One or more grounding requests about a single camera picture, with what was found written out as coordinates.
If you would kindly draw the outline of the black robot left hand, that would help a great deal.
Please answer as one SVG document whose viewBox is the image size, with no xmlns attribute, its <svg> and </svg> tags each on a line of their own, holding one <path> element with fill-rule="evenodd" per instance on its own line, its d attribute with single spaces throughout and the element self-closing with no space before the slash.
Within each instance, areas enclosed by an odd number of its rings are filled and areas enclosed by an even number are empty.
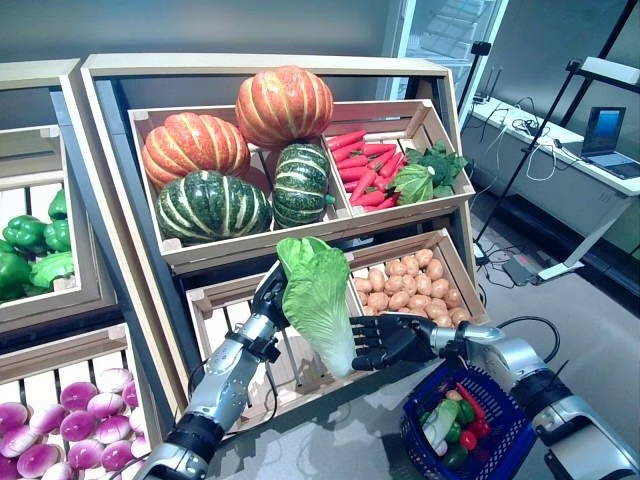
<svg viewBox="0 0 640 480">
<path fill-rule="evenodd" d="M 282 305 L 287 283 L 285 271 L 276 261 L 258 284 L 251 304 L 252 315 L 265 315 L 278 330 L 290 325 Z"/>
</svg>

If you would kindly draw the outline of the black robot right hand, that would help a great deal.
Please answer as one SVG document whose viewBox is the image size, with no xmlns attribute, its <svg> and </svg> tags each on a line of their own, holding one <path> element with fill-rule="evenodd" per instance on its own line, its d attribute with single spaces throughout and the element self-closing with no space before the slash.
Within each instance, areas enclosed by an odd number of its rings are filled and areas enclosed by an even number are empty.
<svg viewBox="0 0 640 480">
<path fill-rule="evenodd" d="M 426 363 L 437 357 L 430 344 L 436 324 L 426 317 L 402 312 L 349 318 L 356 371 L 382 370 L 399 361 Z"/>
</svg>

